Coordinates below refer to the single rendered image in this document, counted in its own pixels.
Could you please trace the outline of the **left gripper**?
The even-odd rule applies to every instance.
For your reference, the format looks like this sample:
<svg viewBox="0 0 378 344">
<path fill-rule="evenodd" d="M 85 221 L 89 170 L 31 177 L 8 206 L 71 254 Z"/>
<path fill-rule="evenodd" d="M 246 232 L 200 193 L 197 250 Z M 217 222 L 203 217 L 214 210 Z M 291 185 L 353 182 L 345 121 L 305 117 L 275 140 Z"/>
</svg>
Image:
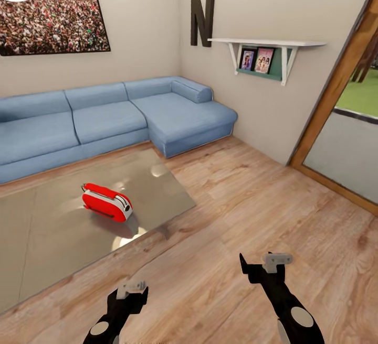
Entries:
<svg viewBox="0 0 378 344">
<path fill-rule="evenodd" d="M 117 299 L 118 289 L 116 289 L 108 296 L 107 314 L 110 310 L 118 308 L 125 316 L 125 324 L 130 314 L 140 314 L 143 305 L 147 304 L 148 291 L 149 288 L 146 287 L 143 294 L 130 293 L 126 299 Z"/>
</svg>

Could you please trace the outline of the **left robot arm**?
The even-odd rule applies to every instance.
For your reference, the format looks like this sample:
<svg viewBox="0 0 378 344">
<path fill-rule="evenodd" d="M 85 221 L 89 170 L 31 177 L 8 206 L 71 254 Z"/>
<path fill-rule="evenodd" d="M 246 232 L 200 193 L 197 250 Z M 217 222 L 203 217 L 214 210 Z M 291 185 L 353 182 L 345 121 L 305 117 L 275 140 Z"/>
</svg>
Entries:
<svg viewBox="0 0 378 344">
<path fill-rule="evenodd" d="M 142 293 L 128 291 L 144 290 Z M 140 314 L 147 304 L 149 288 L 146 281 L 120 282 L 118 289 L 108 296 L 107 314 L 91 327 L 83 344 L 119 344 L 119 334 L 130 314 Z"/>
</svg>

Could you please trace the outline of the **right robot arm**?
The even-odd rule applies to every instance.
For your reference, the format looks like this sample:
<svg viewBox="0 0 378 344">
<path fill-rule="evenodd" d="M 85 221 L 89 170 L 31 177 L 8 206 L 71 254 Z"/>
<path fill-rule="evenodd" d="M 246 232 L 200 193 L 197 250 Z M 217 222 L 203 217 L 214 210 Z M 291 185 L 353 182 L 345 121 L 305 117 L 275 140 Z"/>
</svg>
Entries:
<svg viewBox="0 0 378 344">
<path fill-rule="evenodd" d="M 248 274 L 251 284 L 261 284 L 270 299 L 276 315 L 278 331 L 283 344 L 324 344 L 321 331 L 313 316 L 306 310 L 285 281 L 285 264 L 293 262 L 290 253 L 262 255 L 264 264 L 247 264 L 239 254 L 242 272 Z"/>
</svg>

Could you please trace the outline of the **radio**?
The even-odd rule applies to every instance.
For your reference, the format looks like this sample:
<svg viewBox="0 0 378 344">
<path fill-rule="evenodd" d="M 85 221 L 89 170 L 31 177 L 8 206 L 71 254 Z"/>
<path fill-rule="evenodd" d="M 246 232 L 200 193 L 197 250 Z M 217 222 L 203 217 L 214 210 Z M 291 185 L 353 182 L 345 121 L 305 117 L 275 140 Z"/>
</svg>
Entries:
<svg viewBox="0 0 378 344">
<path fill-rule="evenodd" d="M 125 195 L 92 183 L 85 184 L 83 189 L 85 208 L 121 223 L 131 215 L 132 204 Z"/>
</svg>

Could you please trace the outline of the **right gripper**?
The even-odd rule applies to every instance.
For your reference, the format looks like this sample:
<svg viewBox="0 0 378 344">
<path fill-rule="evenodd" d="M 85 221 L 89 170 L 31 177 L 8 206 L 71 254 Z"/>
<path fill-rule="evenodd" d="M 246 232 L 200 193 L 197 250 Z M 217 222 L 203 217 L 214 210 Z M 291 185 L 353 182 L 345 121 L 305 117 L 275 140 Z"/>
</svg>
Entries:
<svg viewBox="0 0 378 344">
<path fill-rule="evenodd" d="M 261 284 L 268 298 L 269 291 L 276 285 L 286 286 L 285 266 L 283 264 L 276 265 L 277 273 L 267 273 L 261 264 L 247 264 L 242 254 L 239 254 L 242 272 L 248 274 L 251 284 Z"/>
</svg>

